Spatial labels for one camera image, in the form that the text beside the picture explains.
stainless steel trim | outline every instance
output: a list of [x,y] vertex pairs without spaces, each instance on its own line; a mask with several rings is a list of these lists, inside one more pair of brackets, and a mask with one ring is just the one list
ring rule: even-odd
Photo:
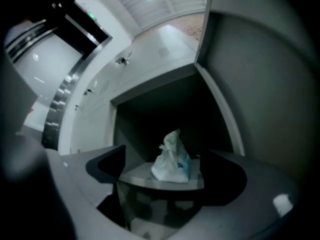
[[49,107],[49,112],[46,116],[42,135],[42,144],[45,148],[58,150],[59,133],[70,96],[89,63],[110,42],[111,39],[112,37],[109,36],[105,41],[99,44],[88,57],[82,57],[64,78],[53,97]]
[[33,24],[32,26],[28,27],[25,31],[23,31],[21,34],[19,34],[16,38],[14,38],[12,41],[10,41],[6,46],[5,48],[7,50],[10,49],[10,46],[12,46],[18,39],[20,39],[23,35],[25,35],[26,33],[28,33],[29,31],[35,29],[36,27],[38,27],[39,25],[41,24],[44,24],[47,20],[46,19],[43,19],[35,24]]
[[[85,14],[88,14],[88,11],[83,9],[80,4],[78,4],[76,1],[74,1],[74,4],[81,10],[83,11]],[[105,34],[107,34],[109,36],[109,34],[103,29],[103,27],[98,23],[98,21],[96,20],[94,22]]]
[[17,62],[17,60],[27,51],[29,50],[35,43],[39,42],[43,38],[49,36],[50,34],[53,34],[53,32],[57,29],[58,27],[55,27],[53,29],[50,29],[43,34],[39,35],[36,38],[33,38],[31,41],[28,41],[26,45],[23,47],[23,49],[20,49],[11,59],[13,63]]
[[80,30],[91,42],[93,42],[96,46],[100,43],[94,38],[92,34],[86,31],[82,26],[80,26],[74,19],[72,19],[68,14],[65,15],[65,18],[74,25],[78,30]]

gray panel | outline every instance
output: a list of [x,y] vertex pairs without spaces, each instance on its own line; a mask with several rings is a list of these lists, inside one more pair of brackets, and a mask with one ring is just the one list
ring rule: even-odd
[[101,156],[116,148],[116,146],[110,146],[88,152],[61,156],[61,160],[73,179],[73,182],[94,207],[98,207],[98,205],[107,196],[112,194],[113,185],[108,183],[100,183],[95,178],[90,176],[86,170],[86,164],[89,160]]
[[246,155],[301,182],[320,139],[319,85],[309,65],[267,29],[233,16],[215,23],[204,65],[233,112]]
[[42,144],[46,148],[58,149],[59,132],[69,98],[89,63],[91,63],[95,56],[110,42],[111,39],[112,37],[109,36],[105,41],[97,46],[87,58],[81,58],[65,76],[63,82],[59,86],[53,97],[52,103],[50,104],[50,109],[44,124]]

gray surface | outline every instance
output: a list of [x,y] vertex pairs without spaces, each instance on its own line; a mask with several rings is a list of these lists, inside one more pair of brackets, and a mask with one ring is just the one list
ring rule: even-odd
[[273,205],[277,195],[288,194],[290,201],[297,203],[296,185],[278,168],[239,155],[218,154],[244,169],[247,176],[244,191],[228,205],[203,206],[169,240],[247,239],[285,220],[286,217],[280,219]]
[[[245,170],[245,190],[226,206],[202,207],[169,240],[245,239],[285,220],[286,217],[279,218],[273,205],[274,197],[289,194],[291,202],[296,203],[298,191],[295,185],[278,168],[238,155],[220,154]],[[67,173],[58,152],[47,149],[47,155],[55,184],[72,217],[79,239],[141,239],[115,225],[85,199]],[[155,209],[161,208],[157,202],[154,205]]]
[[59,153],[52,149],[46,151],[55,185],[72,218],[78,239],[142,239],[114,224],[90,204],[70,178]]
[[301,15],[288,0],[212,0],[208,6],[212,12],[238,16],[265,26],[290,43],[310,63],[319,66],[317,50],[301,22]]
[[222,94],[221,90],[217,86],[217,83],[213,80],[212,76],[207,72],[207,70],[201,67],[198,62],[195,63],[195,66],[198,69],[201,76],[203,77],[203,80],[207,84],[208,88],[210,89],[219,107],[220,113],[223,116],[227,131],[228,131],[228,135],[230,137],[233,153],[239,154],[241,156],[245,156],[246,154],[245,154],[244,144],[239,131],[239,127],[229,107],[228,102],[226,101],[224,95]]
[[89,160],[99,157],[106,152],[116,149],[117,146],[105,147],[88,152],[69,154],[61,156],[75,185],[88,201],[94,206],[98,205],[113,192],[113,185],[100,183],[86,171],[86,164]]
[[36,129],[33,129],[31,127],[28,127],[28,126],[24,125],[24,126],[22,126],[21,133],[24,136],[30,136],[30,137],[34,138],[35,140],[37,140],[38,142],[41,143],[42,131],[36,130]]
[[37,95],[16,71],[6,53],[0,54],[0,127],[20,132]]
[[172,183],[157,180],[152,172],[153,162],[145,162],[142,165],[123,173],[119,181],[135,186],[167,191],[191,191],[204,188],[204,179],[200,172],[200,160],[192,159],[190,166],[190,180],[188,183]]
[[320,90],[308,64],[266,29],[224,16],[205,67],[232,110],[245,154],[301,183],[320,138]]

compartment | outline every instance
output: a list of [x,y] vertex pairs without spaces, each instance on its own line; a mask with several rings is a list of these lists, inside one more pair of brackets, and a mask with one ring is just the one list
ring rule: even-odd
[[[191,158],[190,181],[162,182],[151,173],[168,133],[180,129]],[[114,144],[126,145],[118,193],[128,229],[143,238],[174,234],[200,209],[204,188],[197,154],[202,149],[232,152],[222,114],[199,73],[164,84],[117,107]]]

shelf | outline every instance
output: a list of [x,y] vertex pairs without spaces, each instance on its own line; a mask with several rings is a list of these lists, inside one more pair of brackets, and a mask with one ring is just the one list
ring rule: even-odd
[[192,191],[204,188],[204,179],[200,173],[200,160],[191,160],[190,180],[188,183],[172,183],[157,180],[151,173],[153,162],[145,162],[142,165],[123,173],[119,177],[120,182],[139,187],[166,190],[166,191]]

